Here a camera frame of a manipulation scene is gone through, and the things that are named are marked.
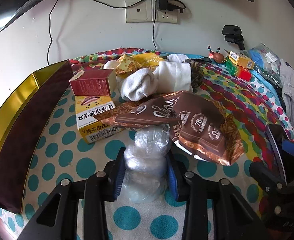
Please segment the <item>gold tin box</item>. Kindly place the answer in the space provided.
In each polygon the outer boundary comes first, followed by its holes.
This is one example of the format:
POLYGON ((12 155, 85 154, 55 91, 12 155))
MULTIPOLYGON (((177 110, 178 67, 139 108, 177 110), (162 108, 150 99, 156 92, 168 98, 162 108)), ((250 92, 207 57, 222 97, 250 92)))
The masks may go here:
POLYGON ((68 60, 36 70, 0 107, 0 208, 22 212, 34 151, 72 76, 68 60))

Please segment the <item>yellow cracker snack bag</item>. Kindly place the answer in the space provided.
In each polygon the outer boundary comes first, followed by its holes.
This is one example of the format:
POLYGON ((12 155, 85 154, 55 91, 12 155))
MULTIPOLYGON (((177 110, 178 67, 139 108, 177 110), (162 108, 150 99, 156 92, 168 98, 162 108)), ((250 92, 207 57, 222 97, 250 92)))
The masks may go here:
POLYGON ((164 59, 155 53, 144 53, 137 55, 123 55, 118 60, 115 69, 116 75, 130 75, 142 68, 154 71, 164 59))

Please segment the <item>colourful polka dot cloth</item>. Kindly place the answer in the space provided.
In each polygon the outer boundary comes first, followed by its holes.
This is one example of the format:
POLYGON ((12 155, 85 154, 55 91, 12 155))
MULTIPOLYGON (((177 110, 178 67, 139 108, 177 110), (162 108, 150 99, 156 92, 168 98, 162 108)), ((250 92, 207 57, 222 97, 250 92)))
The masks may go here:
MULTIPOLYGON (((256 213, 264 206, 264 192, 249 173, 255 160, 277 170, 271 145, 264 134, 269 123, 280 124, 294 142, 294 128, 268 83, 255 73, 250 81, 231 76, 221 64, 203 64, 203 84, 195 93, 214 98, 234 115, 244 154, 231 166, 200 160, 174 146, 167 128, 152 127, 141 132, 124 129, 110 137, 88 144, 79 133, 75 104, 78 99, 70 89, 61 97, 36 146, 27 176, 22 213, 16 215, 0 208, 0 219, 16 238, 42 205, 55 186, 63 179, 79 181, 102 170, 114 160, 118 151, 128 148, 139 162, 147 164, 144 153, 163 145, 172 147, 176 160, 188 170, 205 179, 228 178, 256 213)), ((176 202, 167 185, 157 185, 158 194, 148 191, 146 184, 126 180, 118 199, 106 203, 110 239, 180 239, 185 215, 184 202, 176 202)))

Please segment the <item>green red box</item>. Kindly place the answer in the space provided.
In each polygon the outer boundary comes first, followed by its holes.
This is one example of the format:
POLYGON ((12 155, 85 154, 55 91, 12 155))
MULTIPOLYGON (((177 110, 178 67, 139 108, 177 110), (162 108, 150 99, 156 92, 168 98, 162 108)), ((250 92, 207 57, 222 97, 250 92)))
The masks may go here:
POLYGON ((226 59, 225 64, 231 76, 238 77, 245 81, 250 81, 252 75, 251 72, 249 72, 247 69, 235 65, 233 62, 230 61, 229 58, 226 59))

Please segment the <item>black power adapter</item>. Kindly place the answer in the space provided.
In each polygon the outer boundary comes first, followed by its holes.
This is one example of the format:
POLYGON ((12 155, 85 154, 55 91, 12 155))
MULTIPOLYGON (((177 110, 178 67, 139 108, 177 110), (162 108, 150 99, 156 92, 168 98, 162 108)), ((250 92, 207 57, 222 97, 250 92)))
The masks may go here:
POLYGON ((179 10, 180 13, 183 13, 186 5, 180 0, 156 0, 156 8, 162 11, 179 10))

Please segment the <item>clear bag blue contents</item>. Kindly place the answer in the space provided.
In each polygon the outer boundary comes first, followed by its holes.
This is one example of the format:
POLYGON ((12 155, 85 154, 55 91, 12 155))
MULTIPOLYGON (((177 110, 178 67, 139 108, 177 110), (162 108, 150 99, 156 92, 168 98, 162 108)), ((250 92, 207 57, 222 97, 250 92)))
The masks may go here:
POLYGON ((258 72, 278 87, 282 87, 280 78, 280 58, 264 43, 260 43, 247 51, 249 57, 254 61, 258 72))

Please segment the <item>dark red small box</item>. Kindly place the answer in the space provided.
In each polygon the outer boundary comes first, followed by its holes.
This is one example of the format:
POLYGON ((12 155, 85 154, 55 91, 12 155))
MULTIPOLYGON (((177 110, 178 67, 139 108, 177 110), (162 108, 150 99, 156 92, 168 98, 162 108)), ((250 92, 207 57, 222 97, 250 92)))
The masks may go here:
POLYGON ((76 73, 69 84, 75 96, 110 96, 117 86, 114 69, 89 69, 76 73))

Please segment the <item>white sock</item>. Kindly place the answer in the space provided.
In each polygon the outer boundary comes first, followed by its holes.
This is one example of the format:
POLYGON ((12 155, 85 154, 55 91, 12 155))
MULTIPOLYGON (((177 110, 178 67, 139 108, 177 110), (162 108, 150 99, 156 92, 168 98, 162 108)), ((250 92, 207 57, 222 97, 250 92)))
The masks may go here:
POLYGON ((117 78, 117 86, 125 101, 139 101, 153 94, 180 90, 192 92, 191 65, 185 54, 170 54, 154 71, 142 68, 126 78, 117 78))

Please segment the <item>brown oat snack bag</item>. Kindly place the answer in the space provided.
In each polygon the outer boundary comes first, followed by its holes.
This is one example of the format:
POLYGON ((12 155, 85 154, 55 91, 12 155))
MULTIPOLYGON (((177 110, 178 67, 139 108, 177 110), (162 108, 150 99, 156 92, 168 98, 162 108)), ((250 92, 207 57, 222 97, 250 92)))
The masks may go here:
POLYGON ((244 153, 232 114, 211 99, 185 90, 125 102, 97 114, 103 124, 138 130, 168 125, 170 138, 192 156, 231 166, 244 153))

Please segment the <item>clear plastic bag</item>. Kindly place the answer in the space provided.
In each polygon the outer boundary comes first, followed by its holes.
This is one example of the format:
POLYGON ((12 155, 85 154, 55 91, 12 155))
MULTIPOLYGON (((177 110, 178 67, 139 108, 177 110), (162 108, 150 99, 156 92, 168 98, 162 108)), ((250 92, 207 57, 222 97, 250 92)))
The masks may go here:
POLYGON ((134 203, 156 200, 165 189, 166 155, 171 148, 168 124, 142 128, 125 152, 123 187, 127 198, 134 203))

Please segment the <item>white wall socket plate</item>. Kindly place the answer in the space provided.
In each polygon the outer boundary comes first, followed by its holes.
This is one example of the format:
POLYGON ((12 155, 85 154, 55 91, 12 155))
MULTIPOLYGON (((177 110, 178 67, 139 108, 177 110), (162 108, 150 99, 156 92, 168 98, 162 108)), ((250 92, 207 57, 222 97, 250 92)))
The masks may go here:
POLYGON ((125 22, 126 23, 143 23, 143 22, 178 22, 178 11, 158 10, 155 1, 147 0, 133 5, 135 1, 125 1, 125 22))

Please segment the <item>yellow medicine box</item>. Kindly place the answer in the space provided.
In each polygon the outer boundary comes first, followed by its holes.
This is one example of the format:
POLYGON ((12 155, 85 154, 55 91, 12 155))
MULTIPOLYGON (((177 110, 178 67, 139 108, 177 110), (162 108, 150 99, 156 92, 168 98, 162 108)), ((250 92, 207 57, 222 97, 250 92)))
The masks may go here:
POLYGON ((88 144, 114 135, 122 129, 101 123, 95 116, 114 109, 109 96, 75 96, 76 124, 88 144))

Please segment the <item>grey cloth garment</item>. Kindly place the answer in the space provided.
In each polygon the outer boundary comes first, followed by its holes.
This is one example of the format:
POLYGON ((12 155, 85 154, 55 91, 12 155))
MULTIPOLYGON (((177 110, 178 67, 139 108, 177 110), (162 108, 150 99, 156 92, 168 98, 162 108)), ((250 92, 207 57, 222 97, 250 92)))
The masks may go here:
POLYGON ((282 98, 285 112, 291 125, 294 127, 294 69, 281 59, 280 79, 282 83, 282 98))

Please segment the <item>black clamp mount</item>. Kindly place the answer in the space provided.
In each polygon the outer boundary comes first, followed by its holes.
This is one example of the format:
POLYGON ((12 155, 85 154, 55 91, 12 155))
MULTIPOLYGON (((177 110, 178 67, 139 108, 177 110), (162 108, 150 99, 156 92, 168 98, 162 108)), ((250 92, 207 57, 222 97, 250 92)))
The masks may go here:
POLYGON ((238 45, 240 50, 245 50, 244 37, 239 26, 225 25, 222 29, 222 35, 225 36, 227 42, 238 45))

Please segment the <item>brown patterned sock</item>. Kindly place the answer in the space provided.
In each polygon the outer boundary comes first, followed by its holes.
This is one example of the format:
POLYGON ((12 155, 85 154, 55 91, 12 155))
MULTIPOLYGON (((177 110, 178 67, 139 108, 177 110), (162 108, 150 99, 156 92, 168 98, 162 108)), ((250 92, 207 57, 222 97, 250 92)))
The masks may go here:
POLYGON ((191 67, 191 87, 198 88, 204 80, 204 72, 199 60, 186 59, 184 63, 188 63, 191 67))

